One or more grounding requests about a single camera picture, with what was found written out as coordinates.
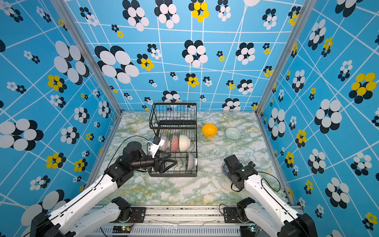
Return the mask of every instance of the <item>dish rack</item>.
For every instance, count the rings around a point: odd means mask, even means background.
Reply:
[[[154,103],[149,117],[150,128],[158,137],[166,135],[171,141],[173,135],[186,135],[191,140],[191,152],[197,158],[197,105],[196,103]],[[179,148],[171,152],[171,146],[166,151],[171,153],[170,159],[177,160],[177,165],[167,172],[149,171],[152,177],[196,177],[197,165],[192,170],[186,170],[186,153]]]

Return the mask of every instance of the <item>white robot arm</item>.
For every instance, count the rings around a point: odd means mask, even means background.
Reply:
[[[237,217],[241,222],[252,221],[271,237],[317,237],[316,227],[307,214],[300,215],[283,202],[254,169],[254,163],[246,166],[235,155],[224,159],[229,170],[227,177],[239,189],[246,188],[265,208],[246,198],[237,204]]]
[[[142,150],[141,143],[136,141],[128,143],[123,149],[122,156],[118,157],[101,177],[78,196],[47,216],[40,213],[33,218],[30,237],[84,237],[105,223],[115,220],[128,221],[131,218],[130,204],[121,197],[113,199],[111,203],[90,215],[82,216],[101,199],[128,181],[133,176],[134,170],[151,168],[164,173],[177,164],[176,160],[169,159],[169,153],[159,150],[164,143],[163,139],[155,137],[150,141],[148,155]]]

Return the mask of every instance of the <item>blue wallpaper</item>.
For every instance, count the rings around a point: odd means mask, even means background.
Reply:
[[[304,0],[66,1],[124,110],[253,110]]]
[[[378,12],[318,0],[260,114],[318,236],[379,236]]]
[[[117,116],[48,0],[0,0],[0,236],[85,187]]]

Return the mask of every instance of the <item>marble countertop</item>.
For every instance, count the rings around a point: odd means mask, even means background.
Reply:
[[[140,135],[149,139],[154,136],[153,130],[149,128],[149,115],[150,112],[123,113],[98,177],[102,175],[116,149],[126,138]],[[207,123],[218,128],[218,133],[213,138],[207,138],[201,132],[202,126]],[[226,138],[224,131],[228,127],[238,128],[242,133],[241,139],[232,141]],[[231,182],[223,174],[221,165],[223,159],[232,154],[235,154],[243,165],[253,161],[257,171],[277,177],[256,116],[252,112],[198,112],[197,140],[197,177],[150,177],[147,173],[134,172],[131,179],[102,199],[99,204],[108,204],[118,196],[132,205],[236,205],[248,196],[254,199],[245,189],[241,192],[230,189]],[[143,148],[146,145],[145,139],[133,137],[121,146],[113,161],[122,154],[123,147],[130,141],[141,142]],[[262,176],[274,189],[279,188],[273,177],[266,174]],[[283,191],[277,194],[286,201]]]

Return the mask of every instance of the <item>bowl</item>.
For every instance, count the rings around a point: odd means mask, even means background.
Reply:
[[[179,148],[179,137],[177,135],[172,136],[171,152],[175,152]]]
[[[230,127],[225,130],[225,136],[232,141],[237,141],[241,138],[241,132],[235,127]]]
[[[217,127],[214,124],[206,124],[201,130],[206,137],[214,137],[218,131]]]
[[[179,150],[180,152],[185,152],[191,147],[191,140],[186,136],[181,134],[179,136]]]
[[[186,154],[186,170],[192,170],[194,167],[197,166],[197,158],[194,156],[194,154],[187,152]]]
[[[161,139],[164,140],[163,145],[160,147],[161,151],[166,151],[168,147],[170,146],[170,140],[168,140],[166,135],[161,135]]]

